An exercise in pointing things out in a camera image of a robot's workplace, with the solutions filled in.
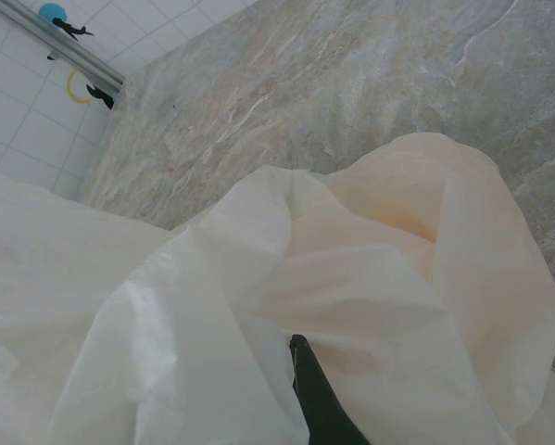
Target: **plastic sheet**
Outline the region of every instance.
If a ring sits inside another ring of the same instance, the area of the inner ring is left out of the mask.
[[[472,148],[264,167],[172,235],[0,177],[0,444],[307,443],[293,333],[374,444],[555,444],[555,284]]]

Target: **yellow ring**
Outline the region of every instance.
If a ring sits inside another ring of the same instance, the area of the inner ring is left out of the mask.
[[[71,72],[69,73],[69,77],[67,78],[67,94],[69,95],[69,97],[71,97],[72,100],[74,100],[75,102],[78,102],[80,104],[89,104],[90,103],[90,99],[82,99],[81,97],[77,97],[75,94],[73,94],[73,92],[71,91],[71,81],[73,80],[73,76],[75,75],[75,72],[77,70],[74,68],[73,70],[71,70]]]

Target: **black object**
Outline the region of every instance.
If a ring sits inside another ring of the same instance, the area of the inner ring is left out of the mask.
[[[63,21],[62,19],[53,19],[53,24],[55,26],[58,26],[64,32],[66,32],[67,35],[69,37],[71,37],[73,40],[75,40],[76,42],[77,42],[77,37],[75,37],[75,34],[77,34],[77,35],[84,35],[84,34],[93,35],[91,32],[88,32],[88,31],[85,30],[85,26],[82,26],[82,28],[80,30],[78,30],[77,28],[73,28],[71,25],[69,25],[67,22]]]
[[[92,88],[90,85],[85,85],[85,87],[87,88],[88,93],[90,93],[91,97],[93,97],[94,99],[102,99],[104,103],[107,104],[108,109],[112,109],[112,107],[114,106],[114,99],[112,97],[107,95],[97,86]]]
[[[306,338],[293,335],[289,349],[296,370],[294,391],[310,431],[309,445],[370,445],[341,407]]]

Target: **metal rail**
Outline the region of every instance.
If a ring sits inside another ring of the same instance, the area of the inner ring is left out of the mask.
[[[59,32],[18,0],[0,0],[0,13],[53,49],[54,53],[81,71],[95,86],[116,95],[124,78],[98,57]]]

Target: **marble wall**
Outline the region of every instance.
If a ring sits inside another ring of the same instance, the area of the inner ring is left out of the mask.
[[[555,0],[259,0],[126,82],[83,185],[172,228],[263,163],[440,132],[499,166],[555,277]]]

